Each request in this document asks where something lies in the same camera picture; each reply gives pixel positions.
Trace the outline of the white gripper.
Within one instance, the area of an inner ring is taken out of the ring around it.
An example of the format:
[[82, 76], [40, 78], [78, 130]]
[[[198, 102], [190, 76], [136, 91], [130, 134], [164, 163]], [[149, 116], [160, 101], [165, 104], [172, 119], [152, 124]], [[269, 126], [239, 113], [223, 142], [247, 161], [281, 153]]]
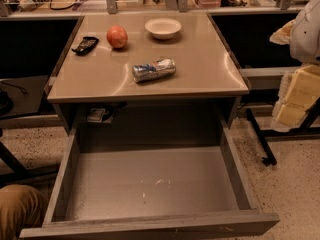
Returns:
[[286, 72], [280, 83], [278, 101], [272, 112], [271, 128], [288, 132], [299, 127], [320, 97], [320, 0], [310, 0], [291, 20], [274, 32], [269, 41], [289, 43], [290, 55], [304, 64]]

